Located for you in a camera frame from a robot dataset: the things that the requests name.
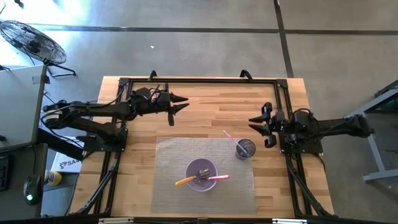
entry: bowl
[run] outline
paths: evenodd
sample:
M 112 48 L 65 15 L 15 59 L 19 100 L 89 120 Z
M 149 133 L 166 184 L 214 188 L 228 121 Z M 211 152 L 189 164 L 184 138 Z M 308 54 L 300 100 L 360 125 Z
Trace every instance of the bowl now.
M 199 170 L 207 168 L 210 173 L 206 177 L 214 177 L 218 175 L 217 167 L 208 159 L 195 159 L 188 164 L 185 170 L 185 177 L 198 176 Z M 206 192 L 212 189 L 217 183 L 217 180 L 203 180 L 202 182 L 189 181 L 188 186 L 197 192 Z

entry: wooden tabletop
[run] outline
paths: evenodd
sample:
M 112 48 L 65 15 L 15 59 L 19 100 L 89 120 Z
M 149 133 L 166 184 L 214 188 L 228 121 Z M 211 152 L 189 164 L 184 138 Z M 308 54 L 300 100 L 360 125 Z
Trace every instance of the wooden tabletop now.
M 100 103 L 115 98 L 120 78 L 104 77 L 98 98 Z M 301 78 L 289 78 L 287 81 L 293 110 L 309 108 L 304 81 Z M 135 83 L 133 89 L 144 86 L 151 88 L 156 84 Z M 276 107 L 273 86 L 250 83 L 170 83 L 169 87 L 176 95 L 188 97 L 190 106 L 178 112 L 173 127 L 168 125 L 166 113 L 148 114 L 128 122 L 129 135 L 126 150 L 121 156 L 112 216 L 294 217 L 285 157 L 279 152 L 279 145 L 266 149 L 264 138 L 248 126 L 248 118 L 261 115 L 260 108 L 266 101 Z M 110 119 L 95 118 L 95 121 L 107 122 Z M 151 213 L 156 137 L 225 138 L 222 132 L 224 129 L 235 138 L 248 138 L 256 144 L 257 151 L 252 159 L 256 214 Z M 81 208 L 97 187 L 103 157 L 103 152 L 95 152 L 83 161 L 72 212 Z M 311 154 L 303 154 L 302 157 L 308 188 L 323 207 L 333 213 L 322 163 Z M 297 189 L 300 208 L 303 210 L 302 194 L 298 186 Z M 108 187 L 104 190 L 101 209 L 105 207 L 107 195 Z

